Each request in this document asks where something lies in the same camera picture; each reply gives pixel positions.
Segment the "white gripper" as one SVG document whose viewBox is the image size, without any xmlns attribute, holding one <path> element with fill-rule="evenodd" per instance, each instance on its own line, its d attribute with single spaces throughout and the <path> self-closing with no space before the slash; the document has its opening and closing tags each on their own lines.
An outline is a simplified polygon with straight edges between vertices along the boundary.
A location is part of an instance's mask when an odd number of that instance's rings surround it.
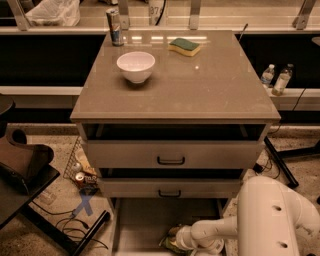
<svg viewBox="0 0 320 256">
<path fill-rule="evenodd" d="M 169 229 L 169 236 L 176 235 L 176 244 L 179 249 L 193 250 L 196 249 L 198 244 L 192 237 L 191 226 L 175 226 Z"/>
</svg>

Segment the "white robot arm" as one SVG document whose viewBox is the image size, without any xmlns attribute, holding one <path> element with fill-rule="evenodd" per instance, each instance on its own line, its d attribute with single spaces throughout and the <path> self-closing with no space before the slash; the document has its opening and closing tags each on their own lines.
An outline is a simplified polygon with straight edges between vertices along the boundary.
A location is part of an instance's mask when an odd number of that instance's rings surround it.
<svg viewBox="0 0 320 256">
<path fill-rule="evenodd" d="M 298 234 L 315 237 L 320 215 L 305 197 L 265 176 L 248 179 L 238 194 L 237 214 L 173 227 L 166 243 L 190 256 L 220 256 L 222 241 L 238 241 L 238 256 L 300 256 Z"/>
</svg>

